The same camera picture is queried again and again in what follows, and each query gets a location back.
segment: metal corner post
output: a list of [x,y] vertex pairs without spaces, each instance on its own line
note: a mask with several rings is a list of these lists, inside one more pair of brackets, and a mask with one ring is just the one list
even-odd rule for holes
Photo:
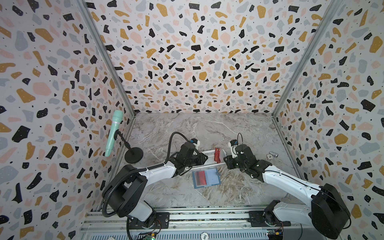
[[331,23],[333,17],[335,16],[336,12],[339,10],[343,2],[344,0],[331,0],[328,8],[325,10],[323,19],[321,20],[319,27],[316,29],[316,32],[313,35],[311,42],[309,43],[307,49],[305,50],[303,57],[300,59],[300,62],[295,72],[293,73],[290,81],[288,82],[287,86],[285,87],[285,90],[283,91],[283,94],[280,97],[279,102],[277,103],[275,109],[273,110],[274,118],[277,116],[281,108],[284,106],[285,100],[288,98],[291,90],[293,89],[294,85],[297,83],[298,79],[300,78],[301,72],[303,71],[305,65],[307,64],[313,52],[316,50],[317,44],[320,42],[320,40],[324,36],[329,23]]
[[85,4],[84,0],[76,0],[77,7],[79,9],[79,12],[96,44],[96,47],[99,49],[100,55],[103,58],[103,61],[105,65],[107,66],[108,71],[111,73],[112,79],[115,82],[115,85],[121,95],[121,98],[124,101],[124,104],[126,106],[127,111],[132,116],[132,118],[135,117],[135,112],[132,109],[132,105],[129,101],[129,98],[127,97],[127,94],[125,93],[124,87],[122,86],[121,82],[119,81],[119,76],[115,70],[115,67],[113,66],[112,60],[109,58],[109,55],[105,49],[105,46],[103,42],[101,41],[101,37],[99,32],[97,31],[96,25],[92,20],[92,16],[88,11],[88,7]]

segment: black mounting plate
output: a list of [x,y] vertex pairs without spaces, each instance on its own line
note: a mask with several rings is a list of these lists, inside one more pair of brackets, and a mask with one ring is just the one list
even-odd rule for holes
[[[158,220],[160,221],[161,229],[167,229],[169,226],[169,212],[157,212],[155,214],[156,231],[160,229]],[[150,229],[145,229],[141,226],[141,221],[139,221],[137,218],[133,218],[129,223],[129,229],[148,230],[150,232],[153,230],[153,227]]]
[[[264,211],[249,211],[248,222],[251,223],[251,227],[270,227],[265,223],[265,218],[263,217]],[[286,227],[291,226],[291,222],[283,222],[283,225]],[[275,227],[281,227],[281,223],[276,224]]]

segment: gray marble surface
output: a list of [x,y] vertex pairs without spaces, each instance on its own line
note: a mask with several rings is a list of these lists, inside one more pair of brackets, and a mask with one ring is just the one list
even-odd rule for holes
[[[169,137],[174,131],[183,133],[188,139],[200,140],[199,151],[218,147],[224,149],[227,155],[230,154],[227,143],[241,132],[244,143],[257,159],[266,159],[266,154],[274,151],[279,156],[271,161],[272,164],[296,176],[271,115],[263,113],[139,113],[129,143],[132,147],[143,149],[144,157],[134,166],[145,167],[164,162]],[[174,135],[171,154],[179,150],[184,141],[181,136]],[[267,205],[274,199],[299,203],[285,191],[251,179],[238,169],[228,170],[226,165],[221,165],[218,170],[221,174],[220,185],[194,189],[192,174],[188,172],[146,187],[142,199],[153,207]]]

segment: terrazzo patterned wall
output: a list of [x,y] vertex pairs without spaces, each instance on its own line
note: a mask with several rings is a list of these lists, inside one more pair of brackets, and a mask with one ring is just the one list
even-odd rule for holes
[[87,0],[136,112],[272,112],[326,0]]
[[118,152],[103,156],[126,109],[73,4],[0,3],[2,240],[77,238]]
[[277,119],[306,180],[332,184],[351,212],[342,239],[383,239],[384,2],[334,16]]

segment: side wall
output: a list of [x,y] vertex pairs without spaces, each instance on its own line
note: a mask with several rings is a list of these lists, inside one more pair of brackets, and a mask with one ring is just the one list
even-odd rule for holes
[[1,1],[0,32],[0,239],[76,238],[123,100],[73,1]]
[[101,1],[88,9],[136,112],[271,112],[330,1]]
[[383,4],[341,7],[277,116],[305,179],[335,186],[351,211],[343,239],[383,239]]

